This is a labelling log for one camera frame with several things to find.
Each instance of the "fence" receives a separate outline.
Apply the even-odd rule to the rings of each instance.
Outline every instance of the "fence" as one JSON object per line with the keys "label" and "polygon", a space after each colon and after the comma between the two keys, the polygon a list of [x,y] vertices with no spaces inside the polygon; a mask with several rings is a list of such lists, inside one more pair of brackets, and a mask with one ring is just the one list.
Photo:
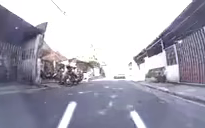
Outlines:
{"label": "fence", "polygon": [[205,84],[205,27],[165,51],[167,65],[179,64],[180,82]]}

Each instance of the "white car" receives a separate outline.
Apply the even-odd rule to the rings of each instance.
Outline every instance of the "white car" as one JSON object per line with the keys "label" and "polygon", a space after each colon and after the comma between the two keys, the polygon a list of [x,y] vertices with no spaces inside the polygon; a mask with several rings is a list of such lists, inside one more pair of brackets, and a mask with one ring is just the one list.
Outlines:
{"label": "white car", "polygon": [[119,74],[116,74],[114,75],[114,79],[125,79],[126,76],[124,73],[119,73]]}

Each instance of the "curb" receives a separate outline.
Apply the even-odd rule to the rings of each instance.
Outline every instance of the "curb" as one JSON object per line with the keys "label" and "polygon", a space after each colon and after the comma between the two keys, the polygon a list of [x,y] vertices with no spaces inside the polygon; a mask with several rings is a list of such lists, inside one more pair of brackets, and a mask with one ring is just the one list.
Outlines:
{"label": "curb", "polygon": [[176,92],[169,91],[166,88],[154,87],[154,86],[151,86],[149,84],[144,84],[144,83],[139,83],[139,84],[144,85],[144,86],[149,87],[149,88],[152,88],[152,89],[155,89],[155,90],[158,90],[158,91],[162,91],[162,92],[168,93],[170,95],[174,95],[174,96],[178,96],[178,97],[184,98],[186,100],[191,100],[191,101],[200,102],[200,103],[205,104],[205,98],[184,95],[184,94],[181,94],[181,93],[176,93]]}
{"label": "curb", "polygon": [[40,91],[40,90],[46,90],[46,89],[53,89],[57,87],[50,87],[50,86],[42,86],[38,88],[29,88],[29,89],[24,89],[24,90],[14,90],[14,91],[4,91],[0,92],[0,95],[7,95],[7,94],[14,94],[14,93],[27,93],[27,92],[35,92],[35,91]]}

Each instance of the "car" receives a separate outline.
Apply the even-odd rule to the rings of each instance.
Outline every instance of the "car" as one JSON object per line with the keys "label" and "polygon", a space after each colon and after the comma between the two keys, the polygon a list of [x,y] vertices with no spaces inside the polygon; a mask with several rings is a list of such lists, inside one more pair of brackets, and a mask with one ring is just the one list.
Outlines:
{"label": "car", "polygon": [[117,74],[117,75],[114,75],[114,79],[125,79],[125,74]]}

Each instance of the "asphalt road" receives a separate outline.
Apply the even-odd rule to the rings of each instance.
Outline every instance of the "asphalt road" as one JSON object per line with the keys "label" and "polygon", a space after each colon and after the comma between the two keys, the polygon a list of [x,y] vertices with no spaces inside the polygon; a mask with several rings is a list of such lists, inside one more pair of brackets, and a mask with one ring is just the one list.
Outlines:
{"label": "asphalt road", "polygon": [[71,101],[69,128],[205,128],[204,106],[128,81],[0,95],[0,128],[57,128]]}

